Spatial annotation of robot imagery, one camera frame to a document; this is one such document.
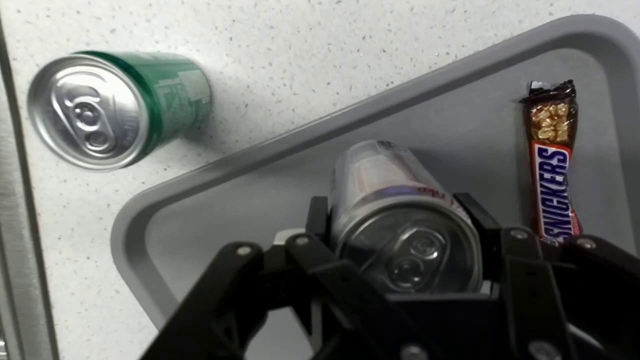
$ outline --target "aluminum can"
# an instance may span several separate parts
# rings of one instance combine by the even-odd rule
[[[329,246],[384,292],[476,292],[477,233],[403,146],[366,140],[334,168]]]
[[[209,108],[206,75],[173,55],[70,55],[43,66],[27,92],[42,140],[84,168],[133,165]]]

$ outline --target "candy bar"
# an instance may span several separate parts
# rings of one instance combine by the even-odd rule
[[[579,234],[579,223],[568,196],[568,168],[577,126],[576,86],[532,83],[522,100],[536,195],[536,233],[563,243]]]

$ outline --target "silver can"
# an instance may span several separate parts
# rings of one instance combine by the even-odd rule
[[[391,142],[366,140],[337,161],[329,243],[384,292],[474,292],[482,282],[468,215]]]

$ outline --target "plastic tray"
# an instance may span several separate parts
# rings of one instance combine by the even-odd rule
[[[530,81],[565,79],[577,86],[569,191],[584,233],[636,253],[638,66],[638,39],[613,20],[569,16],[534,29],[138,195],[113,224],[116,266],[162,327],[221,244],[267,246],[278,231],[301,226],[310,196],[329,192],[336,157],[366,139],[413,149],[447,191],[472,192],[501,224],[530,224],[532,183],[518,100]]]

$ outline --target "snickers logo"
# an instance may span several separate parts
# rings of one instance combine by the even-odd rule
[[[569,153],[555,146],[534,145],[537,234],[571,238],[579,233],[568,198]]]

